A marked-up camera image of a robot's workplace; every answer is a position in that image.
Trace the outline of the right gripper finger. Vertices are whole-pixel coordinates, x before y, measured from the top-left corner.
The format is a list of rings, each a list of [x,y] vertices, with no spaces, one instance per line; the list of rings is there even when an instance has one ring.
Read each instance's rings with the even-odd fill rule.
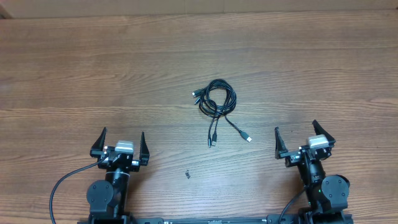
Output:
[[[322,126],[318,123],[317,120],[314,119],[312,121],[312,124],[313,124],[314,131],[315,131],[315,133],[317,135],[322,135],[323,134],[326,137],[326,139],[328,140],[328,143],[329,143],[330,146],[334,146],[335,145],[335,142],[336,142],[335,138],[332,135],[330,135],[327,131],[325,131],[322,128]]]
[[[288,153],[288,149],[286,148],[285,143],[282,140],[279,128],[275,127],[274,132],[275,132],[275,158],[276,159],[285,158],[286,154]]]

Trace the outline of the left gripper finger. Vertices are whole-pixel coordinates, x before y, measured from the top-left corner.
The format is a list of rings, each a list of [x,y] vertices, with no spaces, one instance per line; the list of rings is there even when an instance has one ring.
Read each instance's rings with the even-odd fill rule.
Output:
[[[90,149],[90,156],[91,157],[101,157],[104,154],[104,142],[106,139],[106,132],[107,128],[104,127],[99,138],[95,141]]]
[[[146,144],[145,133],[141,133],[141,144],[140,144],[140,153],[139,160],[141,166],[147,166],[149,163],[150,152]]]

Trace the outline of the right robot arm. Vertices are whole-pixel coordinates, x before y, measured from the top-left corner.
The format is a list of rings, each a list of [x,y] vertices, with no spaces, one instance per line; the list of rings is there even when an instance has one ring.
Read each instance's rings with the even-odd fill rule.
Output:
[[[284,159],[286,167],[297,167],[303,190],[296,194],[277,218],[278,223],[353,223],[351,215],[345,215],[348,208],[349,180],[342,175],[326,175],[322,161],[331,156],[335,138],[325,131],[317,120],[312,122],[315,135],[296,151],[289,151],[278,127],[275,132],[275,158]],[[288,208],[302,195],[308,200],[308,207],[300,208],[297,214],[287,215]]]

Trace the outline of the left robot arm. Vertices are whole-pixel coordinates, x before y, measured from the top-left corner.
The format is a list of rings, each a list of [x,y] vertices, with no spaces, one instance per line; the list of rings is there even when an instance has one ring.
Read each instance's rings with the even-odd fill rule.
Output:
[[[126,211],[127,192],[131,172],[139,172],[149,163],[150,152],[145,134],[141,134],[139,158],[134,158],[134,144],[118,141],[115,146],[105,146],[107,129],[104,128],[90,149],[97,159],[96,167],[106,171],[103,180],[93,182],[86,192],[90,204],[89,223],[136,223],[133,214]]]

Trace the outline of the small black debris piece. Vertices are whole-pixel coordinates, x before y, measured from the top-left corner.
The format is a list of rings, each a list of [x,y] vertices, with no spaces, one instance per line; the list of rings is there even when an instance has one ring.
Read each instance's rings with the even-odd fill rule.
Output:
[[[189,170],[186,170],[185,175],[186,175],[187,179],[190,179],[191,176],[190,176]]]

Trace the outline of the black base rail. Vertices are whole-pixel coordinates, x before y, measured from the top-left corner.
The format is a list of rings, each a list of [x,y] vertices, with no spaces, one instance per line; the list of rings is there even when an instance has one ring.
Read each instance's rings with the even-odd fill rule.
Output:
[[[306,223],[298,215],[286,214],[281,220],[280,215],[268,215],[266,217],[239,217],[239,218],[184,218],[184,219],[163,219],[163,218],[132,218],[127,220],[101,220],[101,221],[80,221],[78,224],[89,223],[137,223],[137,224],[299,224]]]

